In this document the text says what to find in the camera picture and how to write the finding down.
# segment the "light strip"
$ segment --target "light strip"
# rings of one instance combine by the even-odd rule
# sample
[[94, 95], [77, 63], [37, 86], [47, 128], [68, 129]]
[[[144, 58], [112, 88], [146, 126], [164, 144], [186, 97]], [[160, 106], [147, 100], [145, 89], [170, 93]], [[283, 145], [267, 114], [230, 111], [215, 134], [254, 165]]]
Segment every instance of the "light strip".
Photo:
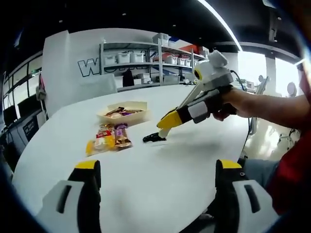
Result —
[[299, 64], [301, 64], [301, 63], [303, 63], [305, 60], [306, 60], [305, 58], [304, 58], [304, 59], [302, 59], [302, 60], [300, 60], [299, 62], [295, 63], [295, 64], [294, 64], [294, 66], [297, 66], [297, 65], [299, 65]]
[[241, 45], [239, 44], [232, 30], [229, 28], [228, 24], [224, 21], [224, 19], [217, 13], [217, 11], [215, 11], [215, 9], [210, 4], [208, 4], [205, 0], [197, 0], [197, 1], [201, 3], [202, 5], [204, 5], [219, 20], [219, 22], [221, 22], [223, 27], [227, 30], [227, 32], [232, 37], [233, 41], [236, 43], [239, 50], [243, 51]]

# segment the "black ceiling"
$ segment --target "black ceiling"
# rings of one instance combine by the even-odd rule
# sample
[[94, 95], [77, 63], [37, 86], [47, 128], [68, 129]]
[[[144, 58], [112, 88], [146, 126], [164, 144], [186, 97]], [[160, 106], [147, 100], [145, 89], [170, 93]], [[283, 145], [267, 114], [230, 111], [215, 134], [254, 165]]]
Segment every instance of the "black ceiling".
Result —
[[[284, 17], [278, 24], [277, 42], [269, 42], [273, 10], [262, 0], [208, 2], [239, 41], [269, 44], [299, 56], [293, 26]], [[207, 47], [213, 42], [232, 41], [220, 22], [196, 0], [29, 0], [6, 4], [2, 7], [6, 16], [1, 16], [6, 23], [2, 24], [5, 43], [0, 47], [0, 62], [7, 61], [7, 71], [42, 50], [47, 36], [63, 30], [72, 33], [95, 28], [134, 28], [168, 33]], [[14, 48], [21, 31], [19, 46]]]

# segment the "shelving unit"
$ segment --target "shelving unit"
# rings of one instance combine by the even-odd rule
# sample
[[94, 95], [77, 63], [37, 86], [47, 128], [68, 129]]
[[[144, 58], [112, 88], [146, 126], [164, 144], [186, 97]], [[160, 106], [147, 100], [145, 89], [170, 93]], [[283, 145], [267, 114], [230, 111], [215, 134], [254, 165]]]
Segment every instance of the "shelving unit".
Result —
[[119, 67], [145, 67], [145, 66], [158, 66], [159, 62], [141, 62], [141, 63], [120, 63], [103, 66], [103, 68], [119, 68]]
[[[104, 51], [108, 50], [146, 50], [146, 62], [143, 63], [124, 63], [124, 64], [113, 64], [113, 65], [107, 65], [105, 66], [103, 64], [102, 55]], [[159, 61], [158, 62], [150, 62], [150, 51], [155, 50], [158, 52]], [[189, 57], [191, 60], [191, 66], [183, 66], [183, 65], [174, 65], [174, 64], [168, 64], [164, 63], [162, 61], [162, 53], [172, 53], [176, 54], [179, 57]], [[100, 74], [105, 73], [105, 69], [108, 68], [119, 68], [119, 67], [148, 67], [149, 73], [152, 66], [159, 66], [159, 81], [160, 83], [151, 83], [151, 84], [142, 84], [142, 85], [136, 85], [141, 86], [139, 88], [145, 87], [145, 86], [157, 86], [162, 85], [163, 83], [163, 67], [174, 67], [179, 69], [179, 73], [182, 74], [183, 69], [190, 69], [192, 73], [194, 73], [194, 59], [197, 60], [204, 60], [206, 59], [204, 56], [195, 54], [193, 50], [191, 52], [183, 51], [176, 48], [170, 48], [167, 46], [163, 46], [161, 44], [161, 40], [158, 41], [158, 44], [155, 43], [148, 43], [148, 42], [112, 42], [112, 43], [101, 43], [99, 45], [99, 59], [100, 59]], [[119, 88], [118, 91], [124, 91], [128, 89], [136, 89], [131, 87], [123, 87]]]
[[168, 64], [168, 63], [163, 63], [163, 66], [164, 67], [177, 67], [177, 68], [192, 69], [192, 67], [183, 66], [183, 65]]

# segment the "oval table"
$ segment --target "oval table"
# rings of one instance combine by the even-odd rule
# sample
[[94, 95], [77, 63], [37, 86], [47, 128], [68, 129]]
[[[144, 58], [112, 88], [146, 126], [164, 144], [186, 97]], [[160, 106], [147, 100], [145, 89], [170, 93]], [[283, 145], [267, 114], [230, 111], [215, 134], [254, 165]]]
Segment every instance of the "oval table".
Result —
[[[146, 143], [157, 122], [178, 106], [193, 86], [172, 85], [102, 96], [63, 107], [35, 134], [17, 164], [13, 185], [36, 215], [43, 197], [66, 180], [82, 160], [101, 163], [100, 225], [109, 233], [178, 233], [213, 201], [217, 159], [237, 161], [247, 138], [248, 120], [213, 117], [173, 128], [167, 141]], [[128, 128], [133, 147], [86, 158], [95, 137], [96, 113], [126, 100], [148, 102], [150, 121]]]

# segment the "cardboard tray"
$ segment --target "cardboard tray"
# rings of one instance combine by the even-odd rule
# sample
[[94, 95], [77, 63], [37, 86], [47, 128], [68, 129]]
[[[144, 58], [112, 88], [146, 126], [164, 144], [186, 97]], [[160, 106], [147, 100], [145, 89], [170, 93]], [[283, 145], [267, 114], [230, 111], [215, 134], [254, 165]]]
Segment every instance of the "cardboard tray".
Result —
[[[127, 116], [121, 116], [119, 118], [110, 118], [108, 116], [105, 116], [108, 112], [118, 108], [118, 107], [124, 107], [125, 109], [140, 109], [142, 112], [134, 113]], [[126, 101], [126, 102], [119, 102], [115, 104], [111, 104], [106, 107], [106, 109], [100, 111], [97, 113], [97, 116], [100, 118], [102, 123], [110, 123], [110, 124], [121, 124], [121, 123], [127, 123], [128, 125], [134, 125], [137, 123], [144, 122], [146, 120], [146, 117], [148, 115], [148, 109], [147, 109], [147, 102], [142, 101]]]

